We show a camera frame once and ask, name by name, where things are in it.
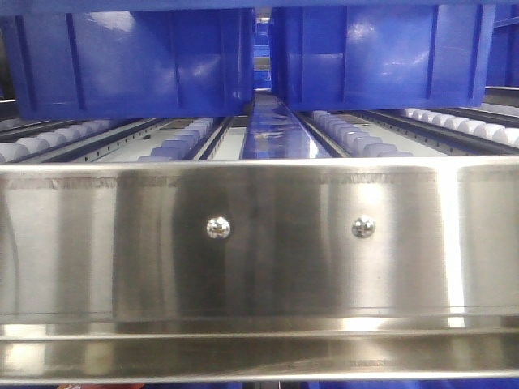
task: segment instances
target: roller conveyor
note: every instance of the roller conveyor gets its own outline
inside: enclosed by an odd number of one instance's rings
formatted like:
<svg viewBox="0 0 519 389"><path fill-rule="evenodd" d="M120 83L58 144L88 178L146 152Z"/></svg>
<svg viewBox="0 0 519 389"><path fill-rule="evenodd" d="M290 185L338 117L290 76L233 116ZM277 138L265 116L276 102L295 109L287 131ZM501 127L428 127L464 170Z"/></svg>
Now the roller conveyor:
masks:
<svg viewBox="0 0 519 389"><path fill-rule="evenodd" d="M3 165L2 381L517 376L516 148L416 111L259 94Z"/></svg>

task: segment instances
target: stainless steel bar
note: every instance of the stainless steel bar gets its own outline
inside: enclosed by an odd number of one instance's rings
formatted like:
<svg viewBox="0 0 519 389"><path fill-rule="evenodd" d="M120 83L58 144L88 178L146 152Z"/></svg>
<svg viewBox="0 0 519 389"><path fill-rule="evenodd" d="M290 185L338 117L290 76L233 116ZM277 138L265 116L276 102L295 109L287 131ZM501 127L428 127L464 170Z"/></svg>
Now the stainless steel bar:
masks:
<svg viewBox="0 0 519 389"><path fill-rule="evenodd" d="M2 166L0 381L518 375L518 197L514 156Z"/></svg>

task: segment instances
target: blue plastic crate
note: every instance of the blue plastic crate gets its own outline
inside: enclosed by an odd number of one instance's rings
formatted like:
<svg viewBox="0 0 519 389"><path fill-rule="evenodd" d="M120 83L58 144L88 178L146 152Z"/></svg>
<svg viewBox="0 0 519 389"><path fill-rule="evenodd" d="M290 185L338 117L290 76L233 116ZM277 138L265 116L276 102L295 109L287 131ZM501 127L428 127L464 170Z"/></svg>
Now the blue plastic crate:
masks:
<svg viewBox="0 0 519 389"><path fill-rule="evenodd" d="M479 105L495 6L272 11L272 90L291 109Z"/></svg>
<svg viewBox="0 0 519 389"><path fill-rule="evenodd" d="M252 99L252 9L2 20L24 118L228 116Z"/></svg>
<svg viewBox="0 0 519 389"><path fill-rule="evenodd" d="M487 85L519 86L519 6L497 6Z"/></svg>

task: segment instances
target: screw head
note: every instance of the screw head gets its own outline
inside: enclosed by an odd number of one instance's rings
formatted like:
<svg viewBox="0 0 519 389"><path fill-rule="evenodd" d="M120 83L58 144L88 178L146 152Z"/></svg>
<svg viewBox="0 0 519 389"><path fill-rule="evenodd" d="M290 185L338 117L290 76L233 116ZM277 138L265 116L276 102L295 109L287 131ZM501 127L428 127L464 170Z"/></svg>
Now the screw head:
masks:
<svg viewBox="0 0 519 389"><path fill-rule="evenodd" d="M230 235L230 222L223 216L213 217L206 230L211 239L226 239Z"/></svg>
<svg viewBox="0 0 519 389"><path fill-rule="evenodd" d="M351 232L362 239L370 237L375 232L375 221L369 216L362 215L354 222Z"/></svg>

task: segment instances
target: conveyor rail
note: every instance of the conveyor rail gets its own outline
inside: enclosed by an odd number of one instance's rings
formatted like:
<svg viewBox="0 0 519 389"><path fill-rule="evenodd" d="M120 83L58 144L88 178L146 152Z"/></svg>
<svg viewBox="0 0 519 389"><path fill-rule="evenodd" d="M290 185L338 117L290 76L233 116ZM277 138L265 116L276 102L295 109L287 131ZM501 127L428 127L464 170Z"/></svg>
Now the conveyor rail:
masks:
<svg viewBox="0 0 519 389"><path fill-rule="evenodd" d="M445 129L434 124L417 122L414 119L404 118L399 113L392 111L358 111L361 118L374 120L386 126L400 128L412 134L421 135L434 143L448 144L452 148L462 150L470 155L476 156L506 156L517 155L519 149L506 144L492 142L489 139L482 139L470 134L463 134Z"/></svg>

